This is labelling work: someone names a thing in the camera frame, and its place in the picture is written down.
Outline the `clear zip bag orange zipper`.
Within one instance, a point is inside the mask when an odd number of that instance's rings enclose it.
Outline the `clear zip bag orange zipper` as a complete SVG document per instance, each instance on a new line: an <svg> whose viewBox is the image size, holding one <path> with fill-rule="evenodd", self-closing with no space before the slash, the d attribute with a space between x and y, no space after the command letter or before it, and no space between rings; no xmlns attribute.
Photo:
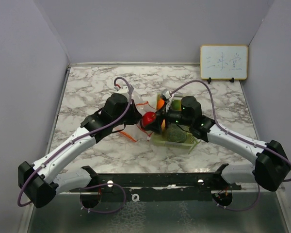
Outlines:
<svg viewBox="0 0 291 233"><path fill-rule="evenodd" d="M132 100L134 100L135 106L138 112L143 116L146 112L155 112L156 109L152 107L147 100L143 100L142 97L133 90ZM134 125L126 125L125 129L119 132L121 136L125 137L131 142L137 142L140 140L150 141L152 131L145 131L141 127L141 120L137 120Z"/></svg>

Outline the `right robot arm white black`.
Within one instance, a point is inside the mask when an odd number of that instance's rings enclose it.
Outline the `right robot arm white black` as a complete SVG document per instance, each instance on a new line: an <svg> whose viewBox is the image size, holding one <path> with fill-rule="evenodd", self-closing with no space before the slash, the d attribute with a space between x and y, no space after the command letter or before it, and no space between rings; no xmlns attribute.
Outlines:
<svg viewBox="0 0 291 233"><path fill-rule="evenodd" d="M202 113L201 104L193 96L180 100L180 110L163 105L156 112L147 112L141 119L145 131L162 133L162 124L187 126L189 132L204 142L222 146L249 161L246 165L224 165L220 174L213 177L213 184L224 190L231 183L257 183L275 192L291 170L282 145L271 140L258 141L220 126Z"/></svg>

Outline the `green melon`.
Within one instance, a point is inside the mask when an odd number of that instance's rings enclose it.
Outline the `green melon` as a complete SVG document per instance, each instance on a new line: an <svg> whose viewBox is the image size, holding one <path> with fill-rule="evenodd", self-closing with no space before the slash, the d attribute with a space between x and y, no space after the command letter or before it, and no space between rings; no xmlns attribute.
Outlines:
<svg viewBox="0 0 291 233"><path fill-rule="evenodd" d="M184 143L187 140L187 133L175 124L169 125L164 133L169 142Z"/></svg>

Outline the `red apple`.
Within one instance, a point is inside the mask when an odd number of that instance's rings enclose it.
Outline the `red apple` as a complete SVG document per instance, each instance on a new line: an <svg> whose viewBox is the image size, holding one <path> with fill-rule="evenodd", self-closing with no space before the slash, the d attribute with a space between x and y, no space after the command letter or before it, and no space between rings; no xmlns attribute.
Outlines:
<svg viewBox="0 0 291 233"><path fill-rule="evenodd" d="M152 124L156 120L155 112L146 112L142 117L142 125L143 127Z"/></svg>

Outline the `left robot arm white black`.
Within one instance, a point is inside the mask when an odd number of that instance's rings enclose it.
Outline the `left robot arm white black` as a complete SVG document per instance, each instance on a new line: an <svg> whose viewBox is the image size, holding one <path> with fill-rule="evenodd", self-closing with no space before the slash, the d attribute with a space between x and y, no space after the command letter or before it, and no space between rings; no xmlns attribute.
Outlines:
<svg viewBox="0 0 291 233"><path fill-rule="evenodd" d="M17 169L19 195L25 194L30 203L41 208L62 192L76 188L84 188L88 192L95 190L97 179L92 169L82 167L66 175L61 171L103 138L117 133L117 126L137 124L142 118L135 105L139 100L136 93L113 93L102 108L87 116L56 149L32 164L21 163Z"/></svg>

